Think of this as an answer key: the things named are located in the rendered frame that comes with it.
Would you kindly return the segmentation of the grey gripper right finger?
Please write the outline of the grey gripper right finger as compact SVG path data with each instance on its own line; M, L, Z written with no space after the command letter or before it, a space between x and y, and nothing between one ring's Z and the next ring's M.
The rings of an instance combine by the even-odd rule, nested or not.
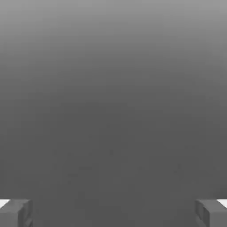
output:
M195 200L198 227L227 227L227 199Z

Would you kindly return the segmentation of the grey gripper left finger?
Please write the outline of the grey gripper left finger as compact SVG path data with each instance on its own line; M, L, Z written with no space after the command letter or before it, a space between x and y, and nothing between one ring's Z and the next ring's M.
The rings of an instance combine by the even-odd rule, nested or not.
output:
M33 201L0 199L0 227L33 227Z

